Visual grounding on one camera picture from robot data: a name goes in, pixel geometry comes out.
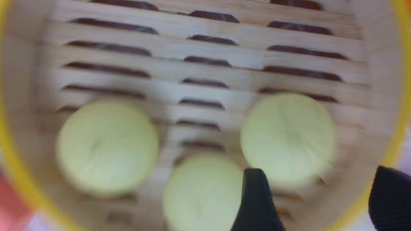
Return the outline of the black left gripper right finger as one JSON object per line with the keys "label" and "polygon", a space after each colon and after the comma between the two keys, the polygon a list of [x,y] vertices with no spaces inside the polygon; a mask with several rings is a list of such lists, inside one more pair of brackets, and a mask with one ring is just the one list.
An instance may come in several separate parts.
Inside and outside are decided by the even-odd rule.
{"label": "black left gripper right finger", "polygon": [[411,229],[411,177],[392,167],[378,166],[368,202],[377,231]]}

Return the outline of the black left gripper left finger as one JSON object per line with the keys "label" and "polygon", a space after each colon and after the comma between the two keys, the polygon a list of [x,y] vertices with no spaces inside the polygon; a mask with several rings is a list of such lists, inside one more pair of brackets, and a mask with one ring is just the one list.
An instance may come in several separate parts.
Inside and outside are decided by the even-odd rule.
{"label": "black left gripper left finger", "polygon": [[261,169],[244,170],[242,198],[232,231],[284,231]]}

